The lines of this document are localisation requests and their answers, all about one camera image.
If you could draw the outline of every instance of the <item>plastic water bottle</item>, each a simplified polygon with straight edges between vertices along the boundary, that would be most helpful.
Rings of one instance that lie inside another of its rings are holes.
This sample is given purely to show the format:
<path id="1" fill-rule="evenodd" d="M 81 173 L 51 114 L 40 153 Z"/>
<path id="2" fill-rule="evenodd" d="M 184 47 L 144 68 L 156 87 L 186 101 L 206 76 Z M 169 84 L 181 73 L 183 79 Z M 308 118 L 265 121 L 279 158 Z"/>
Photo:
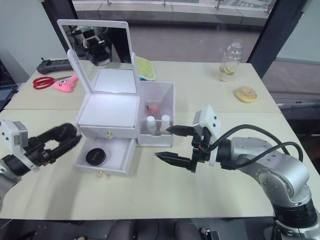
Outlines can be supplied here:
<path id="1" fill-rule="evenodd" d="M 225 50 L 219 68 L 219 80 L 229 82 L 235 78 L 237 66 L 244 56 L 244 42 L 241 39 L 234 40 Z"/>

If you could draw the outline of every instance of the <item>open drawer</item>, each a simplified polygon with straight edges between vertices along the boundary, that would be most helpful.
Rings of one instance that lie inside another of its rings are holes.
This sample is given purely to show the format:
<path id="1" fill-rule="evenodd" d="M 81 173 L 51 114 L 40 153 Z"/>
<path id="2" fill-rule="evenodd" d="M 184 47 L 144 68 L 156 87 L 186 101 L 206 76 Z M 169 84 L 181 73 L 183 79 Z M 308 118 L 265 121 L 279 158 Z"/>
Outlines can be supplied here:
<path id="1" fill-rule="evenodd" d="M 90 165 L 86 161 L 87 153 L 91 149 L 102 149 L 107 157 L 106 162 L 100 166 Z M 103 137 L 87 138 L 74 166 L 97 174 L 103 171 L 105 174 L 128 176 L 132 160 L 136 151 L 136 139 Z"/>

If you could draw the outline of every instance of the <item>white table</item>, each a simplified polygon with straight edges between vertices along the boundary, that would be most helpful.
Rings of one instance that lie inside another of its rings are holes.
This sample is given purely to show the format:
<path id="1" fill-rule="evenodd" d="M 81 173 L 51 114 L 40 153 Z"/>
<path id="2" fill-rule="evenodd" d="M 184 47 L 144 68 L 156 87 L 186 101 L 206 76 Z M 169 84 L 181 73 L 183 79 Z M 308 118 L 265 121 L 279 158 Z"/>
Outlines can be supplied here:
<path id="1" fill-rule="evenodd" d="M 195 113 L 204 105 L 211 105 L 223 113 L 280 113 L 275 101 L 249 63 L 241 63 L 237 69 L 238 79 L 233 82 L 218 80 L 219 63 L 153 61 L 156 80 L 175 82 L 176 111 Z M 48 74 L 55 78 L 70 76 L 72 71 Z M 32 81 L 41 74 L 35 73 L 19 93 L 13 97 L 6 109 L 51 109 L 79 110 L 85 96 L 80 84 L 72 93 L 58 91 L 54 87 L 35 90 Z M 234 91 L 240 86 L 253 88 L 257 101 L 252 104 L 238 100 Z"/>
<path id="2" fill-rule="evenodd" d="M 77 114 L 77 110 L 9 109 L 0 113 L 0 119 L 22 121 L 31 137 L 65 122 L 75 124 Z M 240 124 L 254 124 L 283 142 L 299 142 L 281 113 L 217 111 L 217 116 L 222 122 L 222 132 Z M 194 112 L 178 111 L 176 123 L 190 125 L 193 118 Z M 250 130 L 239 131 L 235 136 L 269 140 Z M 6 195 L 0 218 L 100 220 L 272 216 L 271 204 L 262 188 L 244 173 L 223 170 L 219 164 L 212 167 L 199 163 L 194 174 L 154 156 L 154 152 L 170 151 L 190 157 L 191 139 L 177 136 L 172 148 L 138 147 L 131 177 L 99 178 L 92 172 L 72 167 L 85 142 L 83 137 L 76 148 L 53 165 L 26 174 Z M 294 148 L 288 149 L 297 156 Z M 0 144 L 0 153 L 3 156 L 9 153 L 3 144 Z M 320 177 L 306 153 L 304 164 L 310 171 L 308 184 L 313 202 L 320 209 Z"/>

